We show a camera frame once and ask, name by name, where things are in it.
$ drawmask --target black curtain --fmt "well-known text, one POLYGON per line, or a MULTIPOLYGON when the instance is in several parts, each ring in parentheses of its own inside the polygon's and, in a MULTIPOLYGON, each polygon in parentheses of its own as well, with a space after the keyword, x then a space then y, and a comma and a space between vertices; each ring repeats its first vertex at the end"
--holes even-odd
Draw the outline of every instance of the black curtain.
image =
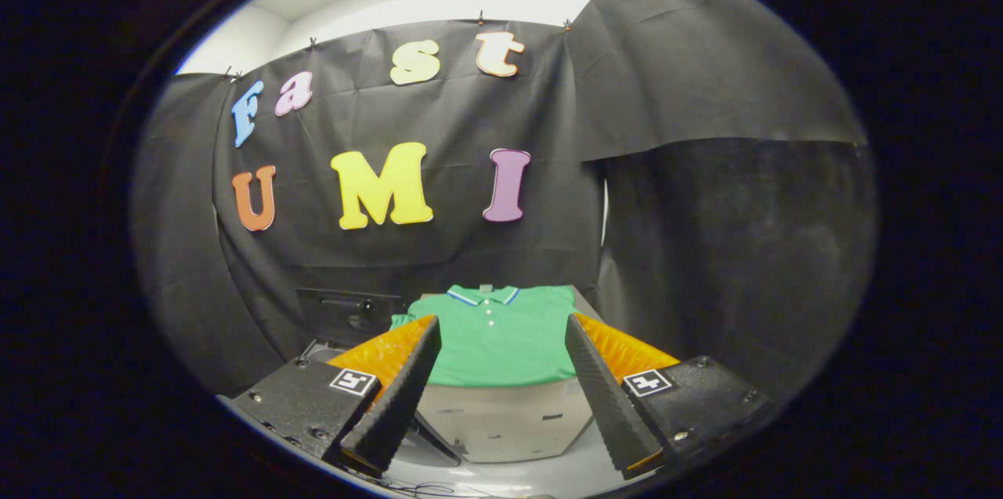
POLYGON ((283 364, 248 314, 217 231, 210 175, 231 88, 220 74, 172 79, 136 149, 130 207, 136 271, 154 321, 217 393, 252 386, 283 364))

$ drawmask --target green polo shirt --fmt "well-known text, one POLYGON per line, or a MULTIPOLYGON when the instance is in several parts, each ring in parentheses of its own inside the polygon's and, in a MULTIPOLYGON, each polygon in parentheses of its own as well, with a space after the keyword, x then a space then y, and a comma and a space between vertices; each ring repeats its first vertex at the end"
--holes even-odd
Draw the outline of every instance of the green polo shirt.
POLYGON ((433 314, 442 349, 429 384, 508 388, 575 377, 565 348, 568 316, 575 313, 569 286, 506 288, 483 293, 452 286, 393 316, 390 329, 433 314))

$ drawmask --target black fabric backdrop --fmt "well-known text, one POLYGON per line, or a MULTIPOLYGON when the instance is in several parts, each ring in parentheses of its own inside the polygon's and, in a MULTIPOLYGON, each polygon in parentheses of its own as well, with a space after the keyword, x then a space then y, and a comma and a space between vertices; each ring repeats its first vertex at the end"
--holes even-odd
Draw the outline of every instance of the black fabric backdrop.
MULTIPOLYGON (((677 357, 712 355, 786 399, 838 344, 869 272, 866 138, 821 60, 754 0, 592 0, 571 31, 458 20, 365 31, 233 84, 176 77, 148 132, 139 265, 183 271, 144 288, 215 393, 303 350, 297 288, 409 302, 452 284, 570 284, 613 327, 677 357), (475 66, 487 30, 526 43, 509 55, 516 77, 475 66), (394 50, 424 39, 439 45, 439 73, 392 84, 394 50), (276 117, 280 86, 302 70, 313 98, 276 117), (237 149, 230 108, 258 79, 255 130, 237 149), (427 148, 434 219, 342 230, 331 157, 360 150, 378 173, 411 141, 427 148), (513 223, 481 217, 496 148, 533 156, 513 223), (231 178, 264 164, 277 167, 276 217, 248 231, 231 178)), ((258 180, 251 192, 257 209, 258 180)))

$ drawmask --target letter u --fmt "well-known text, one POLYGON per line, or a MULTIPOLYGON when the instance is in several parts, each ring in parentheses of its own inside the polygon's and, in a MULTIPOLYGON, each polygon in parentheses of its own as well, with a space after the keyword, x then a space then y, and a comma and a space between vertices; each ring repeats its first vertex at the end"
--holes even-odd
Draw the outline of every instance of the letter u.
POLYGON ((259 167, 256 174, 261 181, 261 213, 255 213, 251 209, 251 173, 245 171, 243 174, 234 175, 233 180, 234 192, 237 195, 237 214, 247 230, 264 231, 265 228, 271 227, 275 220, 275 192, 272 189, 275 167, 259 167))

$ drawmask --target yellow letter m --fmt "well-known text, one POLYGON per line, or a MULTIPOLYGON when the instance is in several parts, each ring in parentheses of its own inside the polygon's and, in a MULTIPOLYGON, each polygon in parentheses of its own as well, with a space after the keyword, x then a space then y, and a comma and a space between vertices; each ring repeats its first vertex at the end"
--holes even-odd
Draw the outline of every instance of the yellow letter m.
POLYGON ((359 209, 366 206, 376 224, 383 224, 386 210, 393 198, 390 220, 397 224, 424 223, 432 219, 430 206, 425 205, 421 189, 421 159, 425 145, 421 142, 401 142, 390 149, 383 171, 376 175, 362 152, 342 152, 331 159, 331 167, 341 181, 341 206, 344 216, 338 220, 341 228, 362 228, 368 219, 359 209))

